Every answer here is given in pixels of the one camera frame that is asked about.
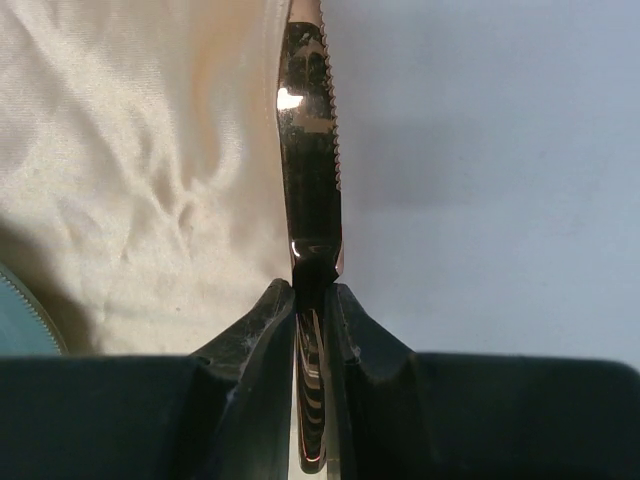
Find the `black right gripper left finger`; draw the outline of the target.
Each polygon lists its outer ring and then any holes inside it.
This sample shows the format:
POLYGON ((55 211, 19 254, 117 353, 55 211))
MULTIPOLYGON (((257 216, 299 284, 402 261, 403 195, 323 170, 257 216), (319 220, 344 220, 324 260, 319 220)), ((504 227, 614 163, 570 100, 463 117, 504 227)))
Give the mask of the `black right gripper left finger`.
POLYGON ((181 356, 5 356, 5 479, 284 479, 294 293, 181 356))

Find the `peach satin cloth napkin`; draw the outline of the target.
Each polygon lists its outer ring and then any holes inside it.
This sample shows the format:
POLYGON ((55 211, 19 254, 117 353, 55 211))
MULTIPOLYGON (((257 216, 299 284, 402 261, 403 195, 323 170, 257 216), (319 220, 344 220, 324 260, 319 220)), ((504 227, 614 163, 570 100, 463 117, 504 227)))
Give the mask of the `peach satin cloth napkin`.
POLYGON ((290 274, 284 1, 5 1, 1 259, 75 354, 182 353, 290 274))

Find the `teal round plate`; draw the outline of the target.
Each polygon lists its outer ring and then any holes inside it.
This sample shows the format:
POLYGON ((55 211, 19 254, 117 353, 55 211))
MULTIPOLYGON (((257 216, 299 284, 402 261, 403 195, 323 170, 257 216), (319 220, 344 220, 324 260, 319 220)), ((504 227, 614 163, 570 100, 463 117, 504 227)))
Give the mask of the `teal round plate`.
POLYGON ((26 285, 1 265, 1 355, 63 355, 66 344, 26 285))

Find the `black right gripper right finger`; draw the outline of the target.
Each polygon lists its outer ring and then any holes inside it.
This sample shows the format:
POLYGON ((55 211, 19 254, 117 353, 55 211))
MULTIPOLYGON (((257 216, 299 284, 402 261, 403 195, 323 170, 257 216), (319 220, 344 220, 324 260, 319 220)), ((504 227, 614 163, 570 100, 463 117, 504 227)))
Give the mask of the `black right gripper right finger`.
POLYGON ((613 361, 416 352, 326 296, 332 479, 635 479, 639 375, 613 361))

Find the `copper table knife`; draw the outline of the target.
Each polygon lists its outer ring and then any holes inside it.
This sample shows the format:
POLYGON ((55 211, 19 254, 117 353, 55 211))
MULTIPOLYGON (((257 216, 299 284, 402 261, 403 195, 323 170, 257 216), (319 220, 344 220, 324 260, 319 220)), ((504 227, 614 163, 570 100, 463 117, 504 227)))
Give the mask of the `copper table knife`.
POLYGON ((300 467, 326 462, 325 292, 342 269, 337 114, 322 7, 290 2, 276 95, 292 287, 300 467))

